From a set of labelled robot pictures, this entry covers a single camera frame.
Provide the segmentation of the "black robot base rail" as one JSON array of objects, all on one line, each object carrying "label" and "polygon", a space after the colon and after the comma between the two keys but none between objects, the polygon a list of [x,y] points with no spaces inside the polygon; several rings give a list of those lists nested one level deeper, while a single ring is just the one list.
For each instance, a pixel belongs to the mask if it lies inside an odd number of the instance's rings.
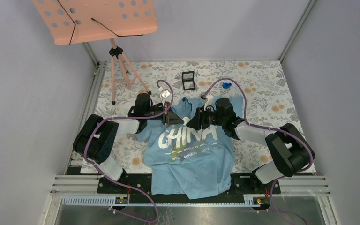
[{"label": "black robot base rail", "polygon": [[117,184],[106,178],[98,180],[99,194],[142,194],[128,186],[136,187],[152,197],[154,195],[186,195],[188,199],[201,199],[230,194],[263,195],[280,194],[279,184],[258,184],[251,174],[232,173],[224,181],[216,182],[214,176],[202,174],[202,180],[192,177],[192,173],[182,174],[175,178],[165,171],[155,171],[151,174],[127,174],[124,172]]}]

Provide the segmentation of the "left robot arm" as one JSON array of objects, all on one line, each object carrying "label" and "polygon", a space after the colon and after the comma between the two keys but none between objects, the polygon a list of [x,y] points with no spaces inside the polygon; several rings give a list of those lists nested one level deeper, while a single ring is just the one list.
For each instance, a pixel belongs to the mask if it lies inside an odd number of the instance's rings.
[{"label": "left robot arm", "polygon": [[97,166],[97,170],[109,180],[109,187],[116,193],[125,190],[127,181],[124,169],[111,157],[116,136],[138,134],[149,120],[159,120],[162,125],[182,124],[183,119],[171,107],[170,102],[153,104],[149,94],[138,94],[134,106],[126,117],[117,119],[92,114],[86,120],[73,142],[73,150]]}]

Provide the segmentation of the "light blue printed t-shirt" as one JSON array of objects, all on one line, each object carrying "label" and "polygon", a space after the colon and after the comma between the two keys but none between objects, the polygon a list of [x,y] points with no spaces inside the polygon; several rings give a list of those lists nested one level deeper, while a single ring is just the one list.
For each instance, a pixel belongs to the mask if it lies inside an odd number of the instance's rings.
[{"label": "light blue printed t-shirt", "polygon": [[165,171],[175,178],[192,173],[198,180],[206,173],[219,182],[227,179],[234,167],[233,140],[219,126],[196,131],[184,124],[166,126],[149,120],[136,137],[147,141],[143,162],[152,173]]}]

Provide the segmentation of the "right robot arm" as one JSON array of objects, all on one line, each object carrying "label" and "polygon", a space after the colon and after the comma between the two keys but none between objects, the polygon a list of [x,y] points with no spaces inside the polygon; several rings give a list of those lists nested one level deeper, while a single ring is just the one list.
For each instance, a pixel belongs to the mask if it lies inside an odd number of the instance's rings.
[{"label": "right robot arm", "polygon": [[292,177],[311,166],[315,155],[293,124],[286,123],[280,128],[252,124],[236,115],[229,99],[218,99],[214,107],[210,103],[207,101],[203,107],[197,108],[186,126],[195,130],[220,126],[230,138],[268,147],[272,161],[252,172],[250,187],[254,192],[262,193],[271,181]]}]

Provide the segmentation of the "black square brooch box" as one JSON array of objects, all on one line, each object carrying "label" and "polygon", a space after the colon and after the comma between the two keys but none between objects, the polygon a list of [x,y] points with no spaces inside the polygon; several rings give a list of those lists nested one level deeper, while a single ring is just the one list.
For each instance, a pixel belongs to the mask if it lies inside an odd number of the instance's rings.
[{"label": "black square brooch box", "polygon": [[184,91],[196,90],[195,71],[182,72],[181,81]]}]

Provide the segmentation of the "round white-backed brooch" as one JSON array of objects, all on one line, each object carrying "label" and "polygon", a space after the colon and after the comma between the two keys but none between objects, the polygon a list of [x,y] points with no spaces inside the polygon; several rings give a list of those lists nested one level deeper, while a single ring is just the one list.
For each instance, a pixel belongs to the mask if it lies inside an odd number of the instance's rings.
[{"label": "round white-backed brooch", "polygon": [[189,117],[184,117],[182,118],[183,119],[183,124],[186,125],[189,121],[190,121],[190,118]]}]

